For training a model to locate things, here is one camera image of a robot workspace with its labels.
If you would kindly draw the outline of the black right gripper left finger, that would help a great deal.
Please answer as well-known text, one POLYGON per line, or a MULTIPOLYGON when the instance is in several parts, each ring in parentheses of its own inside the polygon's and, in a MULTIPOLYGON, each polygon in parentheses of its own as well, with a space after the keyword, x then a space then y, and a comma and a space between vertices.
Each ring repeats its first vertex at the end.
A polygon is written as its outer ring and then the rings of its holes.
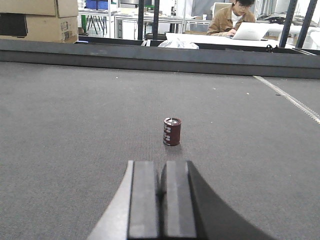
POLYGON ((122 181, 89 240, 160 238, 158 180, 152 161, 127 162, 122 181))

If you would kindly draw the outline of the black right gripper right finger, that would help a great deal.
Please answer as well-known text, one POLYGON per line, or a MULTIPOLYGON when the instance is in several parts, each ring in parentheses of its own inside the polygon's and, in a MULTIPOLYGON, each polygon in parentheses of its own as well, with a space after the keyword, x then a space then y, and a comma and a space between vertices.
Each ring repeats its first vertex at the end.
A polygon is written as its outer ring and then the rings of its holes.
POLYGON ((164 240, 270 240, 209 186, 191 161, 167 161, 161 174, 164 240))

